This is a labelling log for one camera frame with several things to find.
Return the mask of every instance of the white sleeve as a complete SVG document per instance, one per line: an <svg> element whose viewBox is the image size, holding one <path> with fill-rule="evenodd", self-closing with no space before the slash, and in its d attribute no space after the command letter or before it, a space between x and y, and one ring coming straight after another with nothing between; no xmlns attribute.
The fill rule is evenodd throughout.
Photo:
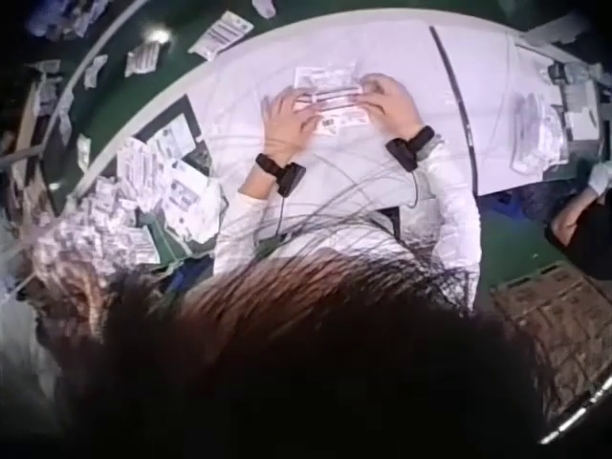
<svg viewBox="0 0 612 459"><path fill-rule="evenodd" d="M441 143L419 166L426 172L429 189L436 197L443 220L433 256L445 268L459 268L468 273L467 300L471 306L480 275L480 214L470 177L454 161L456 158Z"/></svg>
<svg viewBox="0 0 612 459"><path fill-rule="evenodd" d="M213 274L227 273L254 259L255 233L267 204L240 193L229 202L217 235Z"/></svg>

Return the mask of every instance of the white table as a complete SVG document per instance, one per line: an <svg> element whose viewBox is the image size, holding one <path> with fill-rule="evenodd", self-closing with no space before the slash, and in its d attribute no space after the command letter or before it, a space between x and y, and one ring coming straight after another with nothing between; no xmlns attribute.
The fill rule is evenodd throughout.
<svg viewBox="0 0 612 459"><path fill-rule="evenodd" d="M202 127L215 173L226 194L240 186L261 151L260 100L291 85L297 66L355 62L361 75L379 72L402 82L426 123L448 142L452 161L468 179L470 147L457 97L432 36L440 36L466 107L478 170L478 193L487 194L542 180L510 169L514 153L513 101L530 92L561 103L557 87L539 72L553 58L572 57L553 47L537 53L517 31L459 14L422 10L354 11L303 21L257 36L205 62L149 103L90 167L101 170L122 140L176 98L187 94ZM412 178L385 152L386 138L373 126L349 128L334 138L316 138L296 159L307 173L286 200L284 215L347 213L412 204ZM93 179L85 177L77 192ZM420 210L428 211L426 180L418 177ZM279 200L271 202L274 221Z"/></svg>

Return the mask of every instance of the white glove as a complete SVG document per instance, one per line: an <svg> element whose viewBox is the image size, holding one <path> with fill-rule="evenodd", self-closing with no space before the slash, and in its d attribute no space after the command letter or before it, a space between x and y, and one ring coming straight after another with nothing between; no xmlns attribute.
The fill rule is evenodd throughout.
<svg viewBox="0 0 612 459"><path fill-rule="evenodd" d="M608 189L610 180L612 179L612 161L606 163L599 163L593 166L591 169L591 176L589 177L589 186L597 193L598 196L602 196L603 193Z"/></svg>

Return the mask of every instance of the dark hair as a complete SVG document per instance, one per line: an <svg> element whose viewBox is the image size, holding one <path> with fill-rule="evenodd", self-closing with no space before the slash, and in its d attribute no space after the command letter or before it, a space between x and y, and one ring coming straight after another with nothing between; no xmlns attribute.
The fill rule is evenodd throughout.
<svg viewBox="0 0 612 459"><path fill-rule="evenodd" d="M514 328L453 304L460 273L266 260L163 305L126 277L71 400L70 438L173 455L516 456L546 382Z"/></svg>

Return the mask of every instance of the white long-sleeve shirt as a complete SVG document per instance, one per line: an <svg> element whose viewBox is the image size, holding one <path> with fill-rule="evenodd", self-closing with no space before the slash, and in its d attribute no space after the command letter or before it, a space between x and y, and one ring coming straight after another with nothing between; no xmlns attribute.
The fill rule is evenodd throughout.
<svg viewBox="0 0 612 459"><path fill-rule="evenodd" d="M471 193L469 178L465 177L441 143L419 163L425 172L429 190L435 196L442 224L438 231L432 258L447 269L461 269L468 273L467 285L456 286L455 293L463 292L471 306L479 277L480 215ZM240 193L230 200L215 249L213 272L226 273L244 266L255 257L255 233L262 222L267 201L253 199ZM285 242L270 257L308 255L321 249L353 255L376 257L411 257L388 232L365 221L357 224L335 224L332 227L304 231Z"/></svg>

